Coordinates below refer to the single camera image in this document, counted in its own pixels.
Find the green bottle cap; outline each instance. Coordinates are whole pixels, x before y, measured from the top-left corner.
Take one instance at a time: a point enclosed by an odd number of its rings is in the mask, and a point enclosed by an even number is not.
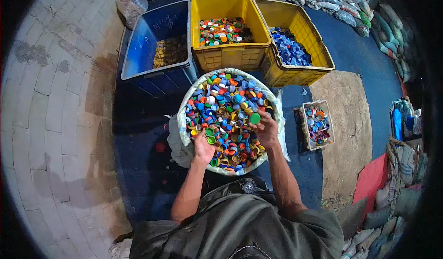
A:
[[[205,134],[206,134],[207,136],[212,136],[212,135],[214,135],[214,129],[208,127],[208,128],[205,130]]]
[[[257,113],[252,113],[252,115],[249,117],[249,122],[252,124],[257,124],[261,120],[261,117]]]
[[[213,145],[213,144],[215,144],[215,142],[216,142],[215,137],[214,137],[214,136],[209,136],[209,138],[208,138],[208,144]]]

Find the concrete floor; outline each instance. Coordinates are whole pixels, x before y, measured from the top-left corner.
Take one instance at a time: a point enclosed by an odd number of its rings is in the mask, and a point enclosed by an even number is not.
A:
[[[132,229],[112,148],[122,32],[115,0],[35,0],[8,57],[2,175],[48,258],[108,259]]]

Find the floor stain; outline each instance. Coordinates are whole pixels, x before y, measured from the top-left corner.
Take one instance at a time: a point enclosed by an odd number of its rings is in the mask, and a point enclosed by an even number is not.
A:
[[[15,56],[20,63],[37,62],[41,67],[48,64],[48,58],[51,56],[47,53],[43,45],[29,45],[25,41],[17,41],[14,49]]]

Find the yellow plastic crate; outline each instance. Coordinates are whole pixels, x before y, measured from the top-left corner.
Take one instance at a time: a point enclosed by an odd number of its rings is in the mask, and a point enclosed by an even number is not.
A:
[[[335,69],[329,51],[311,18],[303,7],[275,0],[253,0],[263,18],[269,35],[269,27],[289,28],[311,55],[313,67],[282,64],[277,46],[271,37],[271,46],[261,66],[266,83],[271,87],[286,85],[311,85],[323,75]]]
[[[200,21],[241,17],[251,29],[255,43],[200,47]],[[260,68],[271,44],[268,30],[252,0],[191,0],[191,46],[203,71]]]

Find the man's right hand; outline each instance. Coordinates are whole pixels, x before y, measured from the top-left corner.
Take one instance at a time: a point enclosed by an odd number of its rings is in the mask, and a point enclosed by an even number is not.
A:
[[[249,123],[249,127],[257,135],[260,144],[266,149],[271,149],[276,146],[280,146],[280,142],[277,138],[278,124],[275,120],[266,112],[258,110],[261,120],[257,124]]]

